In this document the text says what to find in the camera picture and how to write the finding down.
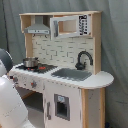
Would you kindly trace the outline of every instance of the control knob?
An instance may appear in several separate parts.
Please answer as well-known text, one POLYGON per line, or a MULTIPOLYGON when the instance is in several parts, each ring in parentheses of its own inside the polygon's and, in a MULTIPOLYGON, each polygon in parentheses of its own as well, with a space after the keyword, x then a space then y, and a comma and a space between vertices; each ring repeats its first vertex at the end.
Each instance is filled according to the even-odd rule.
POLYGON ((35 81, 33 81, 33 83, 31 83, 32 88, 35 88, 37 86, 37 83, 35 81))

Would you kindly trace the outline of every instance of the toy stove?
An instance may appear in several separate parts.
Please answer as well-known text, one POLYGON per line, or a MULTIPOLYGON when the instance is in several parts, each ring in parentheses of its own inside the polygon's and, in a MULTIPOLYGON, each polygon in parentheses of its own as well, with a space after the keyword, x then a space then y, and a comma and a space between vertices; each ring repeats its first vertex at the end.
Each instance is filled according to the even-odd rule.
POLYGON ((43 93, 44 79, 42 75, 45 75, 45 73, 55 68, 57 68, 57 66, 41 63, 34 68, 26 68, 23 64, 19 64, 13 67, 9 72, 9 76, 15 85, 43 93))
POLYGON ((56 68, 57 66, 53 66, 53 65, 47 65, 47 64, 41 64, 39 63, 38 66, 34 67, 34 68, 27 68, 25 67, 24 65, 21 65, 21 66, 18 66, 16 67, 17 69, 20 69, 20 70, 25 70, 25 71, 28 71, 28 72, 33 72, 33 73, 46 73, 54 68, 56 68))

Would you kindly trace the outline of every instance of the sink basin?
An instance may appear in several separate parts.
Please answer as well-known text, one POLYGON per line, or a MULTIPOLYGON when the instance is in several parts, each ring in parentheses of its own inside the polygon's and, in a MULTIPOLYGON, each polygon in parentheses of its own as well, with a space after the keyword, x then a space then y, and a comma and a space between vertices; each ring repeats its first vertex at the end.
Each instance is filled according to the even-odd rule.
POLYGON ((73 81, 83 81, 91 76, 91 72, 81 71, 76 69, 62 68, 54 73, 52 76, 60 77, 63 79, 73 80, 73 81))

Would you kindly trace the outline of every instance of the toy kitchen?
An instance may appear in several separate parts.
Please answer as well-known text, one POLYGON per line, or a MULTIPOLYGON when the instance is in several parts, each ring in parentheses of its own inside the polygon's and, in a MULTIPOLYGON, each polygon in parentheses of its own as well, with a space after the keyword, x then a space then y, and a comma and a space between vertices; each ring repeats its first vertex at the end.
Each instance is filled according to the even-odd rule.
POLYGON ((104 128, 105 87, 111 74, 101 71, 101 12, 20 14, 26 58, 10 78, 19 87, 42 93, 45 128, 104 128))

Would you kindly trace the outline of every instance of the door handle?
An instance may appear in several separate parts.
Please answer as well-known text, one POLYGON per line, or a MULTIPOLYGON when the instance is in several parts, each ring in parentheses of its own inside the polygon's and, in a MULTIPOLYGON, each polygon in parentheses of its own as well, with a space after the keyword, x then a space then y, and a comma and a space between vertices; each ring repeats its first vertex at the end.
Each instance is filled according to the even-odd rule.
POLYGON ((50 102, 47 103, 47 117, 48 120, 51 120, 51 115, 49 114, 50 102))
POLYGON ((59 33, 58 33, 58 22, 57 21, 54 21, 54 26, 55 26, 55 34, 54 34, 54 36, 57 37, 59 35, 59 33))

